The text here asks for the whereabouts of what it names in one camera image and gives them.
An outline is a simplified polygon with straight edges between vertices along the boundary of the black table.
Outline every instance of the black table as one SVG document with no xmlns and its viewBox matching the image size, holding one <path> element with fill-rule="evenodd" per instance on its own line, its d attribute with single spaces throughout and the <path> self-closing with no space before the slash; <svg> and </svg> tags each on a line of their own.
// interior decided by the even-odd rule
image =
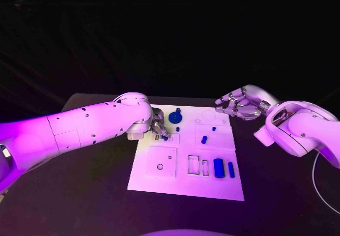
<svg viewBox="0 0 340 236">
<path fill-rule="evenodd" d="M 63 111 L 109 101 L 75 94 Z M 150 97 L 153 104 L 206 106 L 213 99 Z M 311 182 L 316 152 L 303 158 L 254 137 L 264 119 L 231 118 L 245 201 L 127 190 L 137 141 L 127 134 L 62 154 L 24 174 L 0 203 L 0 235 L 137 236 L 167 229 L 232 235 L 340 235 L 340 215 Z M 340 209 L 340 170 L 320 157 L 320 192 Z"/>
</svg>

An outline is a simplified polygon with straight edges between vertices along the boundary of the tabletop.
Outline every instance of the tabletop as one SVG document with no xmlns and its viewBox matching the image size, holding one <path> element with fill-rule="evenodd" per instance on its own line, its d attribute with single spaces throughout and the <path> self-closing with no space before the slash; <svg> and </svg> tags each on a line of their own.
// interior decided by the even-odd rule
<svg viewBox="0 0 340 236">
<path fill-rule="evenodd" d="M 76 93 L 63 111 L 114 95 Z M 205 98 L 148 97 L 151 104 L 213 107 Z M 340 216 L 317 196 L 317 152 L 288 155 L 254 137 L 264 118 L 231 118 L 245 201 L 127 190 L 138 141 L 127 134 L 53 158 L 26 173 L 0 203 L 0 235 L 137 236 L 169 229 L 231 235 L 339 235 Z M 340 209 L 340 170 L 323 157 L 320 193 Z"/>
</svg>

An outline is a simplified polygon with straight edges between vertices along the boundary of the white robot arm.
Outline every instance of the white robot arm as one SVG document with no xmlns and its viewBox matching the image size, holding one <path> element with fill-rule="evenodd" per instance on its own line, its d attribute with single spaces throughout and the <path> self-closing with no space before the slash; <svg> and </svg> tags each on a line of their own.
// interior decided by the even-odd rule
<svg viewBox="0 0 340 236">
<path fill-rule="evenodd" d="M 246 85 L 216 100 L 216 105 L 229 101 L 216 112 L 243 120 L 267 116 L 265 125 L 255 137 L 265 146 L 274 142 L 294 156 L 304 156 L 313 149 L 340 168 L 340 122 L 336 116 L 316 104 L 278 99 L 259 87 Z"/>
<path fill-rule="evenodd" d="M 0 151 L 0 194 L 50 158 L 125 132 L 130 140 L 143 139 L 148 130 L 169 137 L 163 111 L 151 108 L 144 94 L 131 92 L 112 102 L 0 123 L 0 148 L 6 150 Z"/>
</svg>

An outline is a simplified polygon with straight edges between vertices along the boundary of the robotic hand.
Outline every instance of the robotic hand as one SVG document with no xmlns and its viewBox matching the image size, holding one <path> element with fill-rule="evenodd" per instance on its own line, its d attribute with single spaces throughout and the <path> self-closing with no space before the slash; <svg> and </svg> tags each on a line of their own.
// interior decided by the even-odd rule
<svg viewBox="0 0 340 236">
<path fill-rule="evenodd" d="M 170 136 L 163 111 L 147 96 L 125 93 L 99 103 L 35 119 L 0 123 L 0 194 L 17 178 L 65 152 L 94 145 L 127 132 L 130 140 L 147 131 Z"/>
<path fill-rule="evenodd" d="M 246 85 L 233 90 L 216 105 L 229 101 L 216 112 L 238 116 L 243 120 L 267 116 L 265 125 L 255 137 L 265 146 L 274 142 L 294 156 L 304 156 L 316 149 L 328 162 L 340 168 L 340 122 L 336 116 L 308 102 L 279 102 L 259 87 Z"/>
</svg>

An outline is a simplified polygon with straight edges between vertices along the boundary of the blue object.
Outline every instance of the blue object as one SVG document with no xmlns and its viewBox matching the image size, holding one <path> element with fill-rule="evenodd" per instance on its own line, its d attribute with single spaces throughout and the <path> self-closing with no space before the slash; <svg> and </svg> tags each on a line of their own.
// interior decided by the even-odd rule
<svg viewBox="0 0 340 236">
<path fill-rule="evenodd" d="M 235 178 L 232 162 L 228 162 L 231 178 Z"/>
<path fill-rule="evenodd" d="M 202 138 L 202 141 L 200 141 L 203 144 L 206 144 L 206 142 L 207 142 L 207 136 L 203 136 L 203 138 Z"/>
<path fill-rule="evenodd" d="M 215 169 L 215 177 L 225 178 L 223 160 L 220 158 L 213 160 L 213 169 Z"/>
<path fill-rule="evenodd" d="M 164 141 L 169 139 L 164 135 L 161 135 L 161 139 L 164 139 Z"/>
<path fill-rule="evenodd" d="M 182 114 L 180 114 L 180 108 L 176 109 L 176 112 L 171 112 L 169 114 L 169 121 L 173 124 L 179 124 L 182 122 Z"/>
</svg>

